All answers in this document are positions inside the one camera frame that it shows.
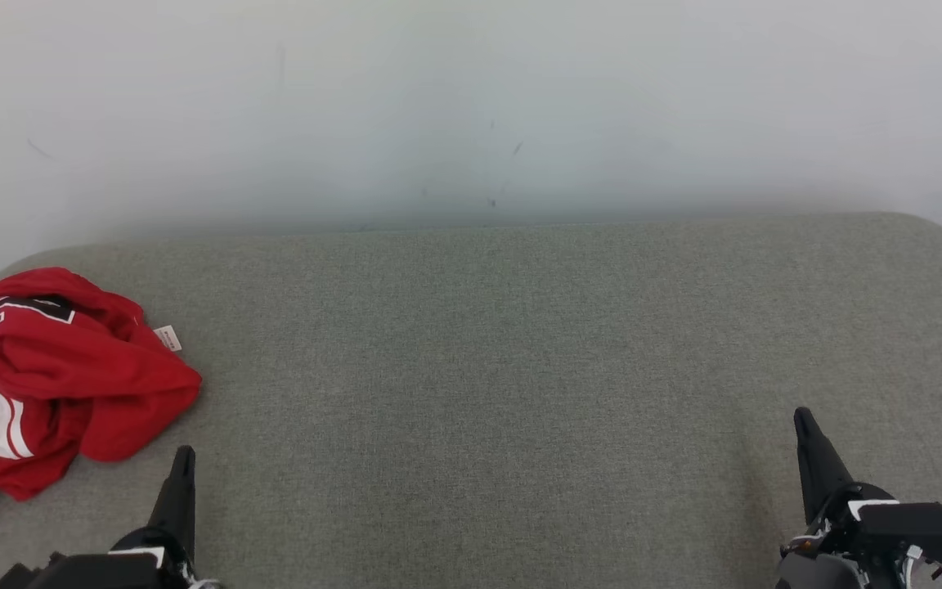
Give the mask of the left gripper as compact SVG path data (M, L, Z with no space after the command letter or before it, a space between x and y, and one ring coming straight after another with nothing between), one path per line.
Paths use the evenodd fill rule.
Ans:
M0 588L219 588L217 579L195 574L195 460L191 445L177 448L147 527L112 551L53 552L43 567L16 563Z

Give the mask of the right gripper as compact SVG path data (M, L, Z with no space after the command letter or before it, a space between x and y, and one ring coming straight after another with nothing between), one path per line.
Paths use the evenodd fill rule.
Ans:
M854 483L808 407L795 410L808 527L780 549L780 588L912 588L917 568L942 579L942 504L903 503Z

